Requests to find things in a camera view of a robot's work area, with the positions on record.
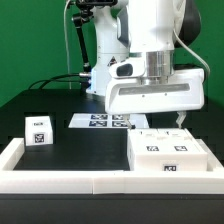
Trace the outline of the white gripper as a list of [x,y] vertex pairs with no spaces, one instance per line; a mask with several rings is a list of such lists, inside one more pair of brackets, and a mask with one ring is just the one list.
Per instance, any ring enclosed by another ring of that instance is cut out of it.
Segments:
[[186,118],[186,110],[204,105],[204,71],[201,68],[176,70],[164,83],[145,84],[146,63],[142,59],[127,59],[109,68],[111,81],[105,95],[105,111],[123,115],[131,130],[130,116],[178,111],[179,128]]

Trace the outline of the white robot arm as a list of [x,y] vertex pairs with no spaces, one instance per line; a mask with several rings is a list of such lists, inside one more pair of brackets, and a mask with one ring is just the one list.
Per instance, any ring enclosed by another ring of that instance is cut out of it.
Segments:
[[87,93],[104,102],[105,112],[121,115],[128,128],[133,114],[178,113],[204,104],[204,71],[176,70],[173,54],[191,0],[118,0],[93,8],[97,62]]

